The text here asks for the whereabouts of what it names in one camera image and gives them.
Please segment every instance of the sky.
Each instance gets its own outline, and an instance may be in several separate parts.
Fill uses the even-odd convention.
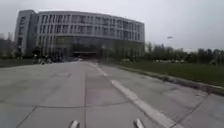
[[[147,43],[187,51],[224,49],[223,0],[0,0],[0,33],[5,37],[14,34],[17,14],[23,9],[121,16],[145,23]]]

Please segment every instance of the concrete pavement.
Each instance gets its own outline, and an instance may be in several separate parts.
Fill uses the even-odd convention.
[[[116,80],[143,102],[174,121],[172,127],[223,128],[224,98],[163,82],[148,76],[99,65],[110,80]]]
[[[161,127],[87,62],[0,69],[0,128]]]

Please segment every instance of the pavement joint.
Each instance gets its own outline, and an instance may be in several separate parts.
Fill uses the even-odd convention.
[[[210,96],[210,94],[206,95],[206,97],[201,102],[199,102],[193,109],[191,109],[191,111],[189,113],[187,113],[185,116],[183,116],[181,119],[179,119],[176,122],[176,124],[180,124],[184,119],[186,119],[193,112],[195,112],[208,99],[209,96]]]
[[[19,128],[22,124],[23,124],[23,122],[25,122],[26,121],[26,119],[28,119],[29,118],[29,116],[35,111],[37,109],[37,107],[34,107],[33,109],[32,109],[32,111],[16,126],[16,128]]]

